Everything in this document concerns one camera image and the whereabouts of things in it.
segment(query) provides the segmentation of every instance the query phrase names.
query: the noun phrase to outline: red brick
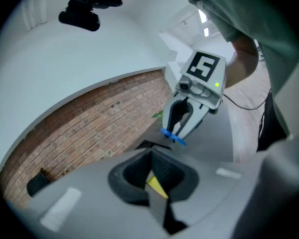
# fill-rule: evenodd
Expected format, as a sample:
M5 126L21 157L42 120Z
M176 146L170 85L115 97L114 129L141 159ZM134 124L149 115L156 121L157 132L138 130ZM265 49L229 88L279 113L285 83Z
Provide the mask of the red brick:
M25 169L25 173L26 174L29 174L32 172L32 170L36 167L36 164L35 163L31 163L26 169Z
M73 164L70 164L70 165L68 165L68 166L64 169L64 173L65 173L65 174L70 173L70 172L74 171L75 168L76 168L76 167L75 167Z
M22 190L22 192L15 198L14 204L20 207L20 202L26 194L27 194L26 189Z
M111 106L105 106L103 109L101 109L101 114L108 116L110 108L111 108Z
M121 103L124 103L124 102L127 102L128 100L131 99L131 96L130 94L126 94L124 96L122 96L121 98L119 98L118 100L121 102Z
M78 117L76 117L77 120L84 120L86 117L92 115L95 112L94 109L95 106L85 110L83 113L81 113Z
M51 149L55 149L56 147L56 144L51 144L49 145L46 149L44 149L41 153L40 153L40 157L42 159L44 159L45 157L47 157L50 153L52 153L53 151L51 151Z
M26 174L25 174L25 173L21 173L21 175L20 175L20 180L21 180L21 181L24 181L25 178L26 178Z
M113 108L109 109L109 114L114 115L114 114L118 113L120 110L121 110L120 107L114 106Z
M106 94L109 91L109 88L107 86L102 86L98 88L98 96L100 97L103 94Z
M68 139L64 143L62 143L59 147L57 147L57 151L61 153L73 143L74 143L74 139Z
M121 143L120 141L118 143L116 143L114 145L114 147L112 147L112 151L115 153L121 146L123 145L123 143Z
M74 146L70 146L68 147L64 152L67 156L71 155L74 151L76 150L76 148Z
M80 108L82 106L82 104L84 103L87 103L91 100L93 100L93 98L95 97L95 93L91 93L91 92L87 92L81 96L79 96L76 101L74 102L75 103L75 107L78 107Z
M125 130L117 130L116 134L109 135L107 139L104 139L106 145L103 147L104 151L108 151L113 149L118 142L122 140L129 132L131 131L131 127L126 128Z
M98 149L93 155L92 157L95 159L95 160L98 160L102 157L102 155L104 154L104 150L103 149Z
M145 86L143 89L144 89L144 91L145 91L145 92L147 92L147 91L150 91L150 90L151 90L150 86Z
M100 117L100 114L99 113L94 113L90 116L88 116L87 118L85 118L81 123L83 125L87 125L88 123L91 123L93 120L97 119Z
M139 89L139 86L135 86L135 87L132 87L132 88L131 88L131 91L134 92L134 91L136 91L136 90L138 90L138 89Z
M7 198L8 200L10 200L10 198L13 196L13 194L14 194L15 191L16 191L16 189L17 189L17 186L16 186L15 184L13 184L13 185L11 186L11 188L10 188L9 193L8 193L7 196L6 196L6 198Z
M32 179L34 176L36 176L38 174L38 172L40 172L41 167L36 166L30 173L29 177L30 179Z
M97 153L97 151L101 149L102 146L103 146L103 142L98 142L97 144L89 148L87 151L85 151L83 153L83 157L87 159L88 157L95 155L95 153Z
M114 136L115 136L115 132L112 131L112 132L109 133L106 137L103 137L102 140L103 140L105 143L107 143L107 142L109 142Z
M127 121L127 118L126 118L126 116L124 116L124 117L120 118L119 120L117 120L115 123L116 123L116 125L121 126L126 121Z
M132 103L134 103L136 101L135 98L129 99L128 101L124 102L121 106L121 109L123 110L124 108L126 108L127 106L131 105Z
M139 79L139 83L143 86L143 83L147 82L146 79Z
M146 75L147 75L148 73L143 73L143 74L137 74L137 75L135 75L135 80L139 80L139 79L144 79L144 78L146 78Z
M64 159L66 159L66 157L67 155L65 152L61 153L44 168L44 171L50 173L59 163L61 163Z
M114 129L117 128L117 125L115 123L109 125L106 129L104 129L101 133L98 134L98 136L102 139L103 137L107 136L109 133L111 133Z
M69 157L66 158L66 163L70 164L73 160L75 160L78 156L80 156L84 152L83 148L79 148L74 151Z
M75 159L73 161L73 164L78 167L79 165L81 165L84 162L84 157L83 156L79 156L77 159Z
M131 94L130 94L130 97L131 97L131 98L136 97L136 96L142 94L143 92L144 92L144 90L142 90L142 89L137 90L137 91L131 93Z
M138 100L138 99L141 99L142 97L143 97L143 94L139 94L136 96L136 99Z
M107 120L108 124L112 124L112 123L114 123L114 122L117 121L119 118L123 117L125 114L127 114L127 111L126 111L126 110L123 110L123 111L118 112L118 113L115 114L114 116L111 116L111 117Z
M95 158L93 156L89 157L88 159L84 160L84 162L81 165L88 165L95 162Z
M50 172L50 176L56 176L59 173L61 173L65 168L66 168L67 164L65 162L61 162L59 163L51 172Z
M71 127L69 130L67 130L63 134L63 136L68 139L71 136L73 136L76 132L78 132L81 128L82 128L82 124L78 123L78 124L74 125L73 127Z
M64 134L67 130L70 129L70 125L69 124L65 124L62 127L60 127L58 129L58 132L60 133L60 135Z
M23 208L25 208L25 207L28 205L29 201L30 201L30 197L29 197L28 195L26 195L26 196L21 200L21 202L20 202L20 206L23 207Z
M109 116L102 114L99 118L89 123L86 128L91 131L93 129L96 129L99 125L101 125L103 122L107 120Z
M104 94L102 96L98 96L94 99L94 102L96 105L102 104L104 106L104 104L102 103L103 101L105 101L106 99L109 98L108 94Z
M17 196L21 193L21 191L22 191L22 188L17 187L16 190L14 191L12 197L10 198L10 202L13 203L15 201L15 199L17 198Z
M74 145L76 148L79 148L81 145L85 144L89 139L91 139L93 136L96 135L96 130L93 129L90 132L88 132L85 136L77 140Z
M126 90L131 89L131 88L137 86L138 84L139 84L139 82L133 82L133 83L127 84L127 85L125 85L125 89Z
M103 131L104 129L106 129L108 125L109 125L109 124L108 124L107 122L104 122L104 123L100 124L100 125L99 125L97 128L95 128L95 129L96 129L97 132L101 132L101 131Z
M93 107L95 105L95 101L94 100L91 100L91 101L88 101L86 103L83 103L80 105L80 108L83 110L83 111L86 111L88 110L89 108Z
M109 97L109 98L111 98L111 97L113 97L113 96L115 96L115 95L116 95L116 92L115 92L114 90L108 92L108 97Z
M126 149L127 149L127 146L125 144L123 144L119 149L117 149L117 151L114 153L113 156L122 154L123 152L125 152Z
M72 120L69 121L69 125L70 125L70 127L73 127L74 125L76 125L80 121L81 121L81 117L77 116L74 119L72 119Z
M104 104L105 106L108 106L109 104L113 103L113 101L114 101L113 98L108 98L108 99L106 99L106 100L103 102L103 104Z
M117 90L117 89L119 89L119 88L121 88L122 86L124 86L124 82L123 81L121 81L121 80L119 80L119 81L117 81L117 82L113 82L112 84L110 84L110 88L111 88L111 90Z
M133 79L133 77L128 77L128 78L126 78L125 81L126 81L127 84L130 84L130 83L134 82L134 79Z
M34 159L33 163L35 163L36 165L38 165L38 164L41 163L42 160L43 160L43 159L42 159L42 156L41 156L41 155L38 155L38 156Z
M51 144L51 146L60 146L65 141L66 138L63 135L61 135Z
M115 93L120 94L120 93L124 92L125 90L126 89L124 87L119 87L119 88L115 89Z
M87 127L82 128L81 130L77 131L71 138L75 141L81 139L83 136L85 136L89 132Z
M92 139L88 140L82 147L83 147L83 149L87 150L91 146L93 146L95 143L97 143L99 140L100 140L100 137L99 136L95 136Z
M113 97L113 99L114 99L114 101L124 102L124 101L122 100L122 98L125 97L125 96L128 96L128 97L129 97L129 94L130 94L130 93L132 93L131 90L125 90L125 89L124 89L123 92L118 93L116 96Z
M21 157L19 157L19 159L17 160L17 162L21 165L27 158L28 158L28 156L29 156L29 153L28 153L28 151L25 151L22 155L21 155ZM10 167L11 166L13 166L14 164L9 164L9 165L7 165L7 169L10 169Z
M58 150L54 150L51 152L43 161L39 164L41 167L46 167L53 159L55 159L60 152Z
M145 107L147 105L148 105L148 102L144 102L144 103L141 104L142 107Z

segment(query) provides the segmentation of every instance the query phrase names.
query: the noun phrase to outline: white tape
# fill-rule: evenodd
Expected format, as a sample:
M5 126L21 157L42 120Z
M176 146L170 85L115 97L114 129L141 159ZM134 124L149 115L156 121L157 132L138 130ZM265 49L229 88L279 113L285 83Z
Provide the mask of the white tape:
M241 174L240 173L236 173L236 172L227 170L227 169L222 168L222 167L218 168L216 170L216 174L220 175L220 176L227 177L227 178L236 179L236 180L239 180L241 178Z
M68 188L41 218L41 225L53 232L58 232L81 196L82 192L79 190Z

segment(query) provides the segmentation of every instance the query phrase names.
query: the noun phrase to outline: camera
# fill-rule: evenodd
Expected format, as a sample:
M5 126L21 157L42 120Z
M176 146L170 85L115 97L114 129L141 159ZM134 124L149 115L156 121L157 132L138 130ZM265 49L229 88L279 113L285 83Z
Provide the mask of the camera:
M122 0L70 0L68 7L59 15L59 21L63 24L77 26L89 31L100 28L100 20L93 9L107 9L108 7L121 6Z
M179 80L179 87L184 91L189 91L192 86L192 81L186 76L182 76Z

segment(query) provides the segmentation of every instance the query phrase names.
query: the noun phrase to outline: yellow sticky note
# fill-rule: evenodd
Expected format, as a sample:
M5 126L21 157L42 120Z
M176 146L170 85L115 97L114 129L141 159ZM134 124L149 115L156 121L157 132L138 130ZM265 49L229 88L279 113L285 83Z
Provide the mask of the yellow sticky note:
M147 181L156 192L158 192L161 196L168 199L168 195L165 193L164 189L161 187L160 183L158 182L157 178L153 176L151 179Z

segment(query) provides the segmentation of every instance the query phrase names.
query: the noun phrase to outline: black cable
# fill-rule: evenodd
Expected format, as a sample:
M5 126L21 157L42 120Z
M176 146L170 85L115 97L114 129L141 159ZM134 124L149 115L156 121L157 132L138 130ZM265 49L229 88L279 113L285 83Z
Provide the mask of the black cable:
M224 94L224 96L227 97L227 98L229 99L229 101L231 101L235 106L237 106L237 107L239 107L239 108L241 108L241 109L244 109L244 110L248 110L248 111L254 111L254 110L257 110L260 106L262 106L262 105L265 103L265 101L266 101L266 99L267 99L267 98L265 98L265 100L264 100L260 105L258 105L256 108L246 108L246 107L242 107L242 106L236 104L236 103L235 103L229 96L227 96L227 95L225 95L225 94Z

